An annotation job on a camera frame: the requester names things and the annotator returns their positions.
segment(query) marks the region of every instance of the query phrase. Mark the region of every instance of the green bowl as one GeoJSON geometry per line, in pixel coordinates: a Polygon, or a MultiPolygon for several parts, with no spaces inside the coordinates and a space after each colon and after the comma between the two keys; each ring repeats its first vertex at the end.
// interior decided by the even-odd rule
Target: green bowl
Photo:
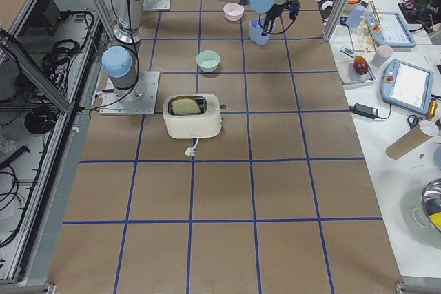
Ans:
{"type": "Polygon", "coordinates": [[[199,69],[203,72],[213,72],[219,66],[221,57],[215,51],[203,51],[196,57],[199,69]]]}

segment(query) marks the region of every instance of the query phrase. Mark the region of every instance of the bread slice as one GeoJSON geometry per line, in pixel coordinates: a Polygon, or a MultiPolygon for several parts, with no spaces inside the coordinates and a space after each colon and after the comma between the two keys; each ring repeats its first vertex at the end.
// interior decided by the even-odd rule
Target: bread slice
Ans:
{"type": "Polygon", "coordinates": [[[198,103],[191,97],[184,96],[171,100],[172,111],[175,115],[200,114],[198,103]]]}

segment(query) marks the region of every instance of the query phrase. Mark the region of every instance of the white table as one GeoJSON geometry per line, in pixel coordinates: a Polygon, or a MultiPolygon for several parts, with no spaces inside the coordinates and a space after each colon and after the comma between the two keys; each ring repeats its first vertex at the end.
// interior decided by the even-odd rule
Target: white table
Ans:
{"type": "MultiPolygon", "coordinates": [[[[374,0],[380,12],[399,12],[399,1],[374,0]]],[[[441,95],[441,74],[435,66],[441,63],[441,46],[432,45],[424,30],[415,33],[414,38],[417,42],[416,47],[394,52],[391,59],[400,59],[432,70],[432,93],[441,95]]],[[[353,63],[352,58],[340,52],[342,46],[351,45],[348,29],[337,27],[330,45],[337,68],[340,73],[344,73],[353,63]]],[[[373,53],[370,52],[360,55],[368,62],[373,57],[373,53]]],[[[372,67],[377,78],[381,79],[390,60],[379,68],[372,67]]],[[[346,85],[348,103],[362,103],[375,107],[379,116],[386,117],[389,105],[381,99],[379,79],[370,85],[357,88],[348,88],[346,85]]],[[[414,209],[420,206],[423,187],[429,181],[441,177],[441,170],[433,161],[433,153],[440,146],[437,142],[441,142],[441,136],[432,138],[399,160],[392,160],[385,153],[385,149],[391,143],[409,130],[407,116],[410,114],[413,112],[393,106],[391,116],[387,120],[370,120],[353,114],[353,121],[401,275],[441,278],[441,233],[432,227],[421,227],[413,219],[414,209]]],[[[433,121],[439,117],[441,105],[438,106],[433,121]]]]}

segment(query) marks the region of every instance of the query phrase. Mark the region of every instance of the scissors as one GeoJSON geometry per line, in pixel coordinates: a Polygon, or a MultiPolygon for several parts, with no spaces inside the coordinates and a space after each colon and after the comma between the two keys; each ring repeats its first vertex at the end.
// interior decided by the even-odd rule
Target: scissors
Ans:
{"type": "Polygon", "coordinates": [[[407,124],[409,124],[410,128],[413,129],[418,125],[418,123],[423,120],[422,118],[416,116],[416,115],[409,115],[407,117],[407,124]]]}

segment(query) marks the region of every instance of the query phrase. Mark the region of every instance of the cardboard tube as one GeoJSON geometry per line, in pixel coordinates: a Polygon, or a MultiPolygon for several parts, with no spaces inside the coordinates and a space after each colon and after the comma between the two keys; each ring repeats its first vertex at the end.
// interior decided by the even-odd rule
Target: cardboard tube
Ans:
{"type": "Polygon", "coordinates": [[[422,120],[419,125],[386,148],[386,154],[388,157],[397,160],[420,146],[423,142],[436,136],[438,132],[439,129],[435,124],[428,120],[422,120]]]}

